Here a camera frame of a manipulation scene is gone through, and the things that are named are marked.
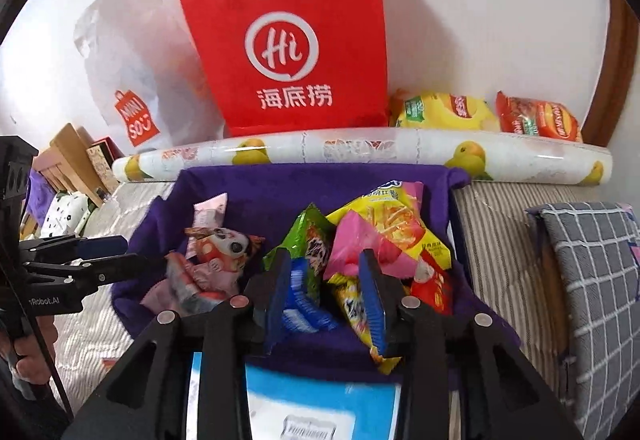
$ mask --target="hi logo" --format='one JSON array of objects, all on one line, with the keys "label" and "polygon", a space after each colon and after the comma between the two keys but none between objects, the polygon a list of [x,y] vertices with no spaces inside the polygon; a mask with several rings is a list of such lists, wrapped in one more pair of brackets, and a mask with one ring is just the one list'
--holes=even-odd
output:
[{"label": "hi logo", "polygon": [[255,20],[244,37],[244,51],[255,69],[281,82],[302,79],[316,66],[318,37],[299,16],[284,11]]}]

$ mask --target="green snack package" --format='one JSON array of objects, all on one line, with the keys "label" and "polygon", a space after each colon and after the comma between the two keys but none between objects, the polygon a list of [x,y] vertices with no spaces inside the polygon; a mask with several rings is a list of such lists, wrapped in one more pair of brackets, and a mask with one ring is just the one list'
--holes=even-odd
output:
[{"label": "green snack package", "polygon": [[265,270],[271,267],[276,249],[284,247],[291,259],[306,258],[309,270],[306,275],[306,295],[313,301],[320,301],[320,280],[329,261],[331,245],[334,241],[335,226],[327,220],[314,205],[302,211],[285,236],[283,242],[263,258]]}]

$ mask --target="plaid cushion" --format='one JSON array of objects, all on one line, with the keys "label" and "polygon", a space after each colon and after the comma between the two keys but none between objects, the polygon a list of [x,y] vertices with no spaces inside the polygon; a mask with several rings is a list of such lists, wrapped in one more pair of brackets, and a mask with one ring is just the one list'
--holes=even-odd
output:
[{"label": "plaid cushion", "polygon": [[640,389],[635,217],[601,202],[548,204],[530,213],[546,227],[568,296],[576,423],[586,439],[605,439]]}]

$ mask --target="yellow snack package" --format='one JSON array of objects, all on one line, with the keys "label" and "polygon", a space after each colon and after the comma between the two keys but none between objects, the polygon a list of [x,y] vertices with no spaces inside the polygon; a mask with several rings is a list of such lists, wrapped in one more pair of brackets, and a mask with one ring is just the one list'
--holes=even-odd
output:
[{"label": "yellow snack package", "polygon": [[451,253],[420,217],[422,182],[392,180],[371,193],[331,213],[327,220],[337,225],[348,211],[356,211],[387,240],[418,260],[423,249],[436,260],[441,269],[451,268]]},{"label": "yellow snack package", "polygon": [[500,131],[500,121],[482,99],[429,91],[407,97],[401,90],[392,97],[392,126]]},{"label": "yellow snack package", "polygon": [[334,296],[340,304],[345,317],[349,320],[351,328],[356,332],[360,341],[369,347],[369,355],[377,364],[378,371],[384,375],[391,373],[402,357],[385,359],[385,357],[380,356],[378,349],[373,346],[358,278],[334,274],[327,283],[333,285]]}]

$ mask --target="wallpaper roll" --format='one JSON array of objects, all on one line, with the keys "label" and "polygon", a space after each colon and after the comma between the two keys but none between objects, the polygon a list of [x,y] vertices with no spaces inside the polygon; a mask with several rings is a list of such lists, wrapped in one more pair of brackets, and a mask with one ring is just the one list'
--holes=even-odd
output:
[{"label": "wallpaper roll", "polygon": [[235,137],[148,151],[113,163],[119,181],[175,180],[204,165],[380,162],[461,167],[473,179],[599,185],[611,176],[604,147],[490,131],[339,128]]}]

